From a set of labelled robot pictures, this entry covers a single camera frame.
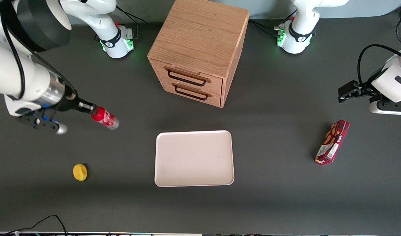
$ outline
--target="white wall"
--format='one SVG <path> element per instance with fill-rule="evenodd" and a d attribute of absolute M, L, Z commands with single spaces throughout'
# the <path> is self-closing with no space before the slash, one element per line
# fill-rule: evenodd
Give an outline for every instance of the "white wall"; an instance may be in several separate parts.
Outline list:
<path fill-rule="evenodd" d="M 252 19 L 285 18 L 295 8 L 290 0 L 212 0 L 250 10 Z M 163 22 L 174 0 L 117 0 L 123 10 L 148 22 Z M 349 0 L 346 5 L 336 8 L 320 8 L 321 18 L 368 17 L 387 14 L 401 6 L 401 0 Z M 116 10 L 110 14 L 115 21 L 130 23 L 130 19 Z M 82 24 L 72 18 L 73 24 Z"/>

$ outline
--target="wooden drawer cabinet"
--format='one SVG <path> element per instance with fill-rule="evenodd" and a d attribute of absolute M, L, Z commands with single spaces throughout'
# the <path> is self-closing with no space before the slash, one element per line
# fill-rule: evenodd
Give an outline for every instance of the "wooden drawer cabinet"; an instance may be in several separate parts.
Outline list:
<path fill-rule="evenodd" d="M 249 15 L 208 0 L 176 0 L 148 53 L 164 90 L 222 108 Z"/>

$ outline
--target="white tray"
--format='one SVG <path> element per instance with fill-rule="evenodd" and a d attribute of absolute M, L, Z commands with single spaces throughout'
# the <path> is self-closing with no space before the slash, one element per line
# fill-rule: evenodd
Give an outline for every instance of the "white tray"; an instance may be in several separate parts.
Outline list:
<path fill-rule="evenodd" d="M 232 182 L 234 164 L 228 131 L 160 133 L 157 136 L 157 186 L 212 186 Z"/>

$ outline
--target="cabinet top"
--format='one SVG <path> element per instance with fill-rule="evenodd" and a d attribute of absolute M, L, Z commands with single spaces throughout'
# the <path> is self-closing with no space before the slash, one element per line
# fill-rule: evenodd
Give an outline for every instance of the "cabinet top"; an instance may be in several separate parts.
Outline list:
<path fill-rule="evenodd" d="M 208 0 L 176 0 L 148 57 L 224 79 L 249 15 Z"/>

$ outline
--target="red soda can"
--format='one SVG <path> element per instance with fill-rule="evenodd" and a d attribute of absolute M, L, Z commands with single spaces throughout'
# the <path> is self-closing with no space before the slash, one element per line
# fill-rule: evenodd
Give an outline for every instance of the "red soda can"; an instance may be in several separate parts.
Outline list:
<path fill-rule="evenodd" d="M 119 127 L 119 120 L 102 107 L 97 107 L 94 114 L 91 115 L 94 121 L 108 127 L 109 129 L 117 129 Z"/>

